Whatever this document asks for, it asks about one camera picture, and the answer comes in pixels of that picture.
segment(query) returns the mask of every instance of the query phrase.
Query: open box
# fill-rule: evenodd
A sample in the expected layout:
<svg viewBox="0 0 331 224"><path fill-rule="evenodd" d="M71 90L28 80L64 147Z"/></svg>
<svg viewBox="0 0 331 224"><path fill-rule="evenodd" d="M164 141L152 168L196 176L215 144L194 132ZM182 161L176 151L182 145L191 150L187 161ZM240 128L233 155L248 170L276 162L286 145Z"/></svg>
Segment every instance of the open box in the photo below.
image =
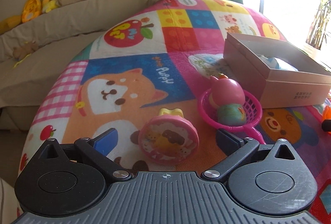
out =
<svg viewBox="0 0 331 224"><path fill-rule="evenodd" d="M257 55L287 59L299 71L271 69ZM331 73L287 41L228 33L224 59L262 108L322 104L331 88Z"/></svg>

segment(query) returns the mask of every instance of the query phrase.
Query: red apple print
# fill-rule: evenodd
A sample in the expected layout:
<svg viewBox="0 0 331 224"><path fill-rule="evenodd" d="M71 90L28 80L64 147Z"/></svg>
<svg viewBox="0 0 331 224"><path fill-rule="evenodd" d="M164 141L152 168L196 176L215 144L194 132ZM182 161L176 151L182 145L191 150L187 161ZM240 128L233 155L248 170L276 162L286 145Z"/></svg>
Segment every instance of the red apple print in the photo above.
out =
<svg viewBox="0 0 331 224"><path fill-rule="evenodd" d="M26 163L27 163L28 159L29 159L29 158L28 158L27 154L24 153L23 156L22 156L21 163L20 163L20 165L19 165L19 170L20 170L20 171L23 171L24 167L26 166Z"/></svg>
<svg viewBox="0 0 331 224"><path fill-rule="evenodd" d="M149 18L139 20L127 20L105 33L105 41L114 47L125 48L139 44L144 38L152 39L153 32L149 29L154 24L142 25Z"/></svg>
<svg viewBox="0 0 331 224"><path fill-rule="evenodd" d="M47 125L40 133L40 140L44 141L47 138L50 138L53 136L54 132L56 130L53 130L53 126L52 125Z"/></svg>

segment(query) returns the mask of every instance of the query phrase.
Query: colorful quilted mat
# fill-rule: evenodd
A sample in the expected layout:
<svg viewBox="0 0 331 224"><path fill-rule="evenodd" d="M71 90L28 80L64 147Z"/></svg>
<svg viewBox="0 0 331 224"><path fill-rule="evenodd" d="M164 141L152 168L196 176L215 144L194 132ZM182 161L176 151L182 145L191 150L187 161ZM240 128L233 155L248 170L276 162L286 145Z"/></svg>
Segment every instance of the colorful quilted mat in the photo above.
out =
<svg viewBox="0 0 331 224"><path fill-rule="evenodd" d="M118 136L108 158L133 172L200 173L221 161L226 155L215 129L199 116L197 98L210 87L210 75L231 76L222 56L228 32L285 40L262 14L226 0L161 0L113 27L77 55L52 87L29 131L20 170L50 136L72 143L112 127ZM267 109L257 126L267 143L286 138L305 161L319 189L311 212L323 223L331 221L331 136L320 123L327 104ZM198 153L177 166L150 161L137 144L139 130L161 108L182 109L199 134Z"/></svg>

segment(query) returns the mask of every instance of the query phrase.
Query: metal screw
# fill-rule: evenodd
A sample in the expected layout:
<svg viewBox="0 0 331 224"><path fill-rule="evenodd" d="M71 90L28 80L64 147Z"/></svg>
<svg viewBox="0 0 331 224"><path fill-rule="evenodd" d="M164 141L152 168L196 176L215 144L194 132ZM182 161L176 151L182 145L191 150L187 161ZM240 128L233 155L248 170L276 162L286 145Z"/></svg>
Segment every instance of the metal screw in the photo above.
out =
<svg viewBox="0 0 331 224"><path fill-rule="evenodd" d="M218 178L221 174L216 170L207 170L204 172L204 176L208 178Z"/></svg>
<svg viewBox="0 0 331 224"><path fill-rule="evenodd" d="M128 177L129 175L130 175L129 172L124 171L124 170L118 170L113 173L113 176L115 176L116 178L122 178L122 179Z"/></svg>

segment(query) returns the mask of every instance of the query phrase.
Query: teal toy ball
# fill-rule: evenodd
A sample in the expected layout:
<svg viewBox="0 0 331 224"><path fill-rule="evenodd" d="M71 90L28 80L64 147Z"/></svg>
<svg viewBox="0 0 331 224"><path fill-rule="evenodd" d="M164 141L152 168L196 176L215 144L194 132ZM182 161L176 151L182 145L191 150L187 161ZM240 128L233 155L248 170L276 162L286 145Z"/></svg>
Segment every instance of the teal toy ball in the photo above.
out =
<svg viewBox="0 0 331 224"><path fill-rule="evenodd" d="M246 113L240 104L229 104L217 109L217 121L227 126L243 126L246 124Z"/></svg>

